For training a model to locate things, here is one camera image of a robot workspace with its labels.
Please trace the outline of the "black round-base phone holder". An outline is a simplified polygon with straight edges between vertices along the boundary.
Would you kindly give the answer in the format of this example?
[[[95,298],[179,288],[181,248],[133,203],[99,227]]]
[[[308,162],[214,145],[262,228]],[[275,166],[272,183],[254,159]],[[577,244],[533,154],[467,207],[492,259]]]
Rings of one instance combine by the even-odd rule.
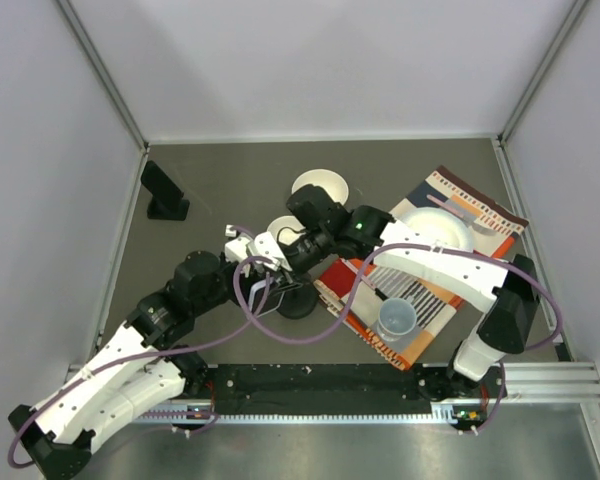
[[[314,311],[318,297],[319,295],[312,285],[291,290],[284,294],[277,312],[286,319],[303,319]]]

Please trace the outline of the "phone with lilac case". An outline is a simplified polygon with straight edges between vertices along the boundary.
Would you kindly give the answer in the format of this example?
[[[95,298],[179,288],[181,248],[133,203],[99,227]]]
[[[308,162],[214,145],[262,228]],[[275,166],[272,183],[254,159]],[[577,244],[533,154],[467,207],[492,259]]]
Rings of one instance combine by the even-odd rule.
[[[281,306],[285,296],[285,293],[277,287],[275,282],[272,282],[269,285],[266,300],[264,300],[265,290],[266,281],[261,280],[254,283],[249,291],[247,304],[249,310],[256,317],[261,317],[276,311]]]

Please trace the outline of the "black wedge phone stand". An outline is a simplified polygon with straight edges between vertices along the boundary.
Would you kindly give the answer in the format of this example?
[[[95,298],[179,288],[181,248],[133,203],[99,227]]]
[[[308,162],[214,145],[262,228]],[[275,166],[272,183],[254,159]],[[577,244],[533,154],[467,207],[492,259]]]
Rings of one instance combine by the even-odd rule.
[[[187,218],[190,202],[182,199],[174,210],[169,209],[153,197],[147,207],[147,218],[150,220],[184,221]]]

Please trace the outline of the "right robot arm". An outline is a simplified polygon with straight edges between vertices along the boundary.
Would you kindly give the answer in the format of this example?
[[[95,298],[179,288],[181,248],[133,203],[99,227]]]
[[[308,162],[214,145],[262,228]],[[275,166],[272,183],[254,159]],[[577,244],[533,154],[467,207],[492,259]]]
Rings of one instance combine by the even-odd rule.
[[[534,262],[510,262],[443,247],[409,229],[390,213],[368,205],[347,210],[318,186],[306,185],[286,202],[304,228],[281,248],[292,278],[330,255],[401,270],[461,297],[483,317],[454,351],[446,372],[449,388],[467,396],[489,368],[527,345],[538,309],[540,286]]]

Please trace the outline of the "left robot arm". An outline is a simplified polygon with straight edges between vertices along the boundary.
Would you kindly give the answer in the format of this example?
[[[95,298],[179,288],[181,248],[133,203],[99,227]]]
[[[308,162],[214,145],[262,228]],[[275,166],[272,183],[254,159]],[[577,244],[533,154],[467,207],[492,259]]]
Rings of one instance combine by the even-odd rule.
[[[138,302],[113,337],[56,393],[8,416],[32,465],[47,479],[72,479],[121,429],[181,394],[196,396],[207,374],[199,350],[180,347],[198,317],[235,301],[252,312],[246,292],[270,284],[274,263],[190,253],[160,290]]]

